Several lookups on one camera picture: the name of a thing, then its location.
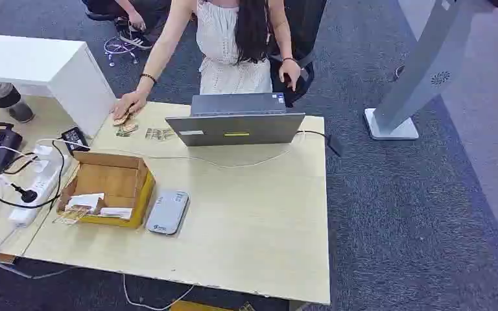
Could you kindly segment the person's right hand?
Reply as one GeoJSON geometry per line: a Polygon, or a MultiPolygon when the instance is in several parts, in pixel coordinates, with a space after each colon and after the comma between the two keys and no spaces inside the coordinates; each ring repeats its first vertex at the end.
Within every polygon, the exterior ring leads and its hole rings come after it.
{"type": "Polygon", "coordinates": [[[139,112],[147,104],[148,93],[145,91],[133,91],[124,94],[111,109],[113,120],[122,119],[125,115],[139,112]]]}

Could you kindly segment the person's left hand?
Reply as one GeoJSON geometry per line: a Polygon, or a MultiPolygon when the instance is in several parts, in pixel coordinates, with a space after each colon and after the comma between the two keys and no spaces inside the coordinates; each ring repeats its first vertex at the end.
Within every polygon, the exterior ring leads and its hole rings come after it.
{"type": "Polygon", "coordinates": [[[279,68],[279,79],[281,83],[296,91],[296,84],[300,77],[301,67],[293,58],[284,58],[279,68]]]}

